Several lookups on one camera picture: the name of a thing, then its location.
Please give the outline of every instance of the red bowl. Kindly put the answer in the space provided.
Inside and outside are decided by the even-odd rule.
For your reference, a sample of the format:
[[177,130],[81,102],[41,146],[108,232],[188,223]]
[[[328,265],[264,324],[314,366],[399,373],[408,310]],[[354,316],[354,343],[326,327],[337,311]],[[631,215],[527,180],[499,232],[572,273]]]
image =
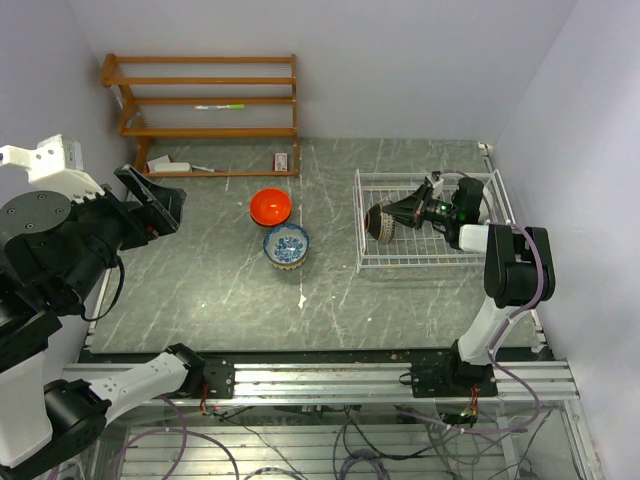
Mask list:
[[291,215],[289,195],[278,188],[265,188],[256,193],[249,204],[249,213],[261,227],[275,227],[287,221]]

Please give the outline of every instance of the wire basket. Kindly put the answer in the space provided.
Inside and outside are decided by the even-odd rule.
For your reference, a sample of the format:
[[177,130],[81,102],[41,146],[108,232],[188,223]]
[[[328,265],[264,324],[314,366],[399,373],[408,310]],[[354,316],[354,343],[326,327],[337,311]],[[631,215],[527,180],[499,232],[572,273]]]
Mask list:
[[[427,174],[412,173],[363,173],[356,170],[353,202],[356,218],[358,247],[358,271],[361,268],[404,268],[426,266],[481,266],[484,255],[466,253],[451,248],[442,234],[429,222],[422,229],[414,230],[397,224],[390,243],[374,240],[365,230],[365,215],[369,208],[380,201],[397,202],[411,195],[424,182]],[[514,222],[511,205],[498,170],[493,173],[470,173],[481,180],[491,194],[491,218],[498,222]],[[459,174],[445,173],[440,200],[451,202],[456,191]]]

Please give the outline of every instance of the wooden shelf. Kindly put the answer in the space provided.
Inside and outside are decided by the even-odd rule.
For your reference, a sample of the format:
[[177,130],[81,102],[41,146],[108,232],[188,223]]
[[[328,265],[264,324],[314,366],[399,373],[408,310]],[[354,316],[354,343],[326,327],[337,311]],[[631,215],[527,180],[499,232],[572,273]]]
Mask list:
[[[291,74],[283,77],[127,77],[121,64],[282,64],[289,65]],[[298,176],[300,174],[300,149],[298,145],[298,105],[296,100],[296,56],[288,57],[118,57],[113,53],[105,57],[100,72],[103,86],[117,86],[122,94],[123,108],[117,129],[125,137],[135,137],[138,153],[134,166],[144,173],[144,165],[151,142],[155,138],[292,138],[293,170],[288,172],[191,172],[146,174],[156,177],[231,177],[231,176]],[[168,90],[176,85],[284,85],[291,88],[290,96],[247,97],[142,97],[136,98],[132,85],[165,85]],[[292,126],[286,128],[149,128],[140,110],[142,105],[291,105]]]

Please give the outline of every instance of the gray marble tabletop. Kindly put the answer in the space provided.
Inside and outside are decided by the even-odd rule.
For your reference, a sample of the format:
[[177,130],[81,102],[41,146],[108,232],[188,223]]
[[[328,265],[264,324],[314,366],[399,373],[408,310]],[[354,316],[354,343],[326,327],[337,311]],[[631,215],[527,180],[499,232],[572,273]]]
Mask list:
[[[150,156],[219,169],[270,169],[287,144],[204,142],[156,145]],[[486,171],[471,141],[316,140],[302,142],[300,178],[163,179],[184,188],[178,233],[123,252],[121,299],[98,322],[96,353],[160,351],[183,342],[198,351],[448,347],[469,327],[482,301],[477,267],[356,272],[353,177],[364,172],[426,172],[445,166]],[[289,192],[290,221],[311,238],[307,262],[280,271],[265,258],[266,229],[248,214],[265,187]],[[103,301],[117,284],[112,272]],[[538,344],[522,320],[508,346]]]

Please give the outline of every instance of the gray wall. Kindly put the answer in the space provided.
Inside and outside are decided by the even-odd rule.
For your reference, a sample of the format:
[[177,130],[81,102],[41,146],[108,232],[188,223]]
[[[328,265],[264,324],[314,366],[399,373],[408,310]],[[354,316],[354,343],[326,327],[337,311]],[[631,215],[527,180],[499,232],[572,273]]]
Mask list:
[[638,18],[639,2],[580,0],[495,148],[521,221],[549,229],[542,322],[611,480],[638,478]]
[[[124,189],[113,170],[130,160],[115,134],[117,105],[64,0],[0,2],[0,145],[35,148],[62,133],[82,143],[85,171]],[[0,205],[29,189],[26,174],[0,170]],[[87,324],[65,318],[47,350],[45,381],[80,350]]]
[[296,53],[302,135],[493,143],[575,0],[69,3],[100,60]]

